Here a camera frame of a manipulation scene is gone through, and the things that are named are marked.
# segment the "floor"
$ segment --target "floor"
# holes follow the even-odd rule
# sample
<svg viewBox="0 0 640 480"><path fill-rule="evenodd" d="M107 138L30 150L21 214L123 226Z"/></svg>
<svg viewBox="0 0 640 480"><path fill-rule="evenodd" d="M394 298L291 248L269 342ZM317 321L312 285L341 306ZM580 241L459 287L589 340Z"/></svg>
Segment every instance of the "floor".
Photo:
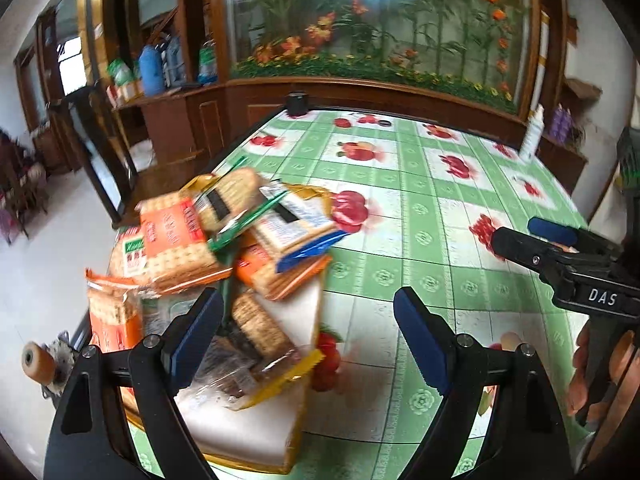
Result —
<svg viewBox="0 0 640 480"><path fill-rule="evenodd" d="M141 144L132 149L138 169L154 163ZM84 171L53 177L47 192L49 214L28 223L30 238L0 240L0 433L38 478L54 409L22 372L22 347L73 333L87 308L84 268L106 270L115 236Z"/></svg>

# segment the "blue bottle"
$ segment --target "blue bottle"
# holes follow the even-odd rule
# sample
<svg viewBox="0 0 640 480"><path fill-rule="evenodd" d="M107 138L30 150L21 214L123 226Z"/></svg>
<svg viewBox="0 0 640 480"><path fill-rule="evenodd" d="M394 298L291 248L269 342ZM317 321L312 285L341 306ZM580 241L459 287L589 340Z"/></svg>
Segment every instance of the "blue bottle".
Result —
<svg viewBox="0 0 640 480"><path fill-rule="evenodd" d="M164 75L162 74L162 56L152 46L147 45L140 56L140 75L145 96L151 97L164 92Z"/></svg>

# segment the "table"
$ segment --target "table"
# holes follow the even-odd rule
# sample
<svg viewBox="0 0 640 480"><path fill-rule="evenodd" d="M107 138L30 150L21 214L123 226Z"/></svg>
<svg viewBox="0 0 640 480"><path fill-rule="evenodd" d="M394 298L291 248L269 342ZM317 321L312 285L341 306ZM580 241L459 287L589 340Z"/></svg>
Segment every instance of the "table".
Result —
<svg viewBox="0 0 640 480"><path fill-rule="evenodd" d="M340 386L312 393L288 478L395 480L423 438L440 397L395 323L400 286L485 346L508 331L532 343L564 409L586 318L553 306L549 286L501 261L477 235L487 222L527 232L532 216L585 226L537 159L523 164L507 146L436 124L338 109L295 119L281 112L216 169L240 156L267 178L354 192L343 211L352 234L331 249L322 306L322 322L345 340ZM490 412L476 417L456 473L473 467ZM574 423L566 427L572 442L580 438ZM143 464L158 472L145 434L132 432ZM215 469L223 480L278 478Z"/></svg>

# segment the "label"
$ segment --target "label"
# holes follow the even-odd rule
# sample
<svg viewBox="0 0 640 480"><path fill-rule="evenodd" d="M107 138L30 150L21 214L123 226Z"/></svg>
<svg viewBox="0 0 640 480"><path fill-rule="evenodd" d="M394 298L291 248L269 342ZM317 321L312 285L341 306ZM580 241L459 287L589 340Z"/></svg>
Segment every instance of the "label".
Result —
<svg viewBox="0 0 640 480"><path fill-rule="evenodd" d="M171 207L144 213L140 220L147 258L169 249L207 241L189 198Z"/></svg>
<svg viewBox="0 0 640 480"><path fill-rule="evenodd" d="M122 253L124 276L126 278L139 276L145 272L145 237L142 234L124 240L124 243L122 244Z"/></svg>

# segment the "plastic wrapper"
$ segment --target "plastic wrapper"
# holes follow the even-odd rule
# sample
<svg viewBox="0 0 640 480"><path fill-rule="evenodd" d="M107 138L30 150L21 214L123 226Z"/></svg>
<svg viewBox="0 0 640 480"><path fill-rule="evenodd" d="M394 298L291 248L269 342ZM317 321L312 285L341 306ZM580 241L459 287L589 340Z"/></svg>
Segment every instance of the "plastic wrapper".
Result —
<svg viewBox="0 0 640 480"><path fill-rule="evenodd" d="M144 236L146 275L159 294L173 294L229 276L200 228L193 200L177 191L138 205Z"/></svg>
<svg viewBox="0 0 640 480"><path fill-rule="evenodd" d="M143 337L136 283L112 283L86 271L92 344L103 352L126 350Z"/></svg>
<svg viewBox="0 0 640 480"><path fill-rule="evenodd" d="M236 263L236 275L267 300L279 301L321 272L331 261L328 254L306 258L286 272L276 272L276 263L260 246L245 249Z"/></svg>
<svg viewBox="0 0 640 480"><path fill-rule="evenodd" d="M280 182L271 182L269 186L261 187L260 192L268 199L286 189ZM320 208L293 193L261 216L251 231L276 262L277 272L284 272L305 258L325 253L347 234L340 231Z"/></svg>
<svg viewBox="0 0 640 480"><path fill-rule="evenodd" d="M262 177L253 168L239 168L210 184L194 198L202 229L215 236L256 207Z"/></svg>
<svg viewBox="0 0 640 480"><path fill-rule="evenodd" d="M245 292L234 301L232 322L213 338L186 397L241 410L277 395L321 360L320 351L297 348Z"/></svg>

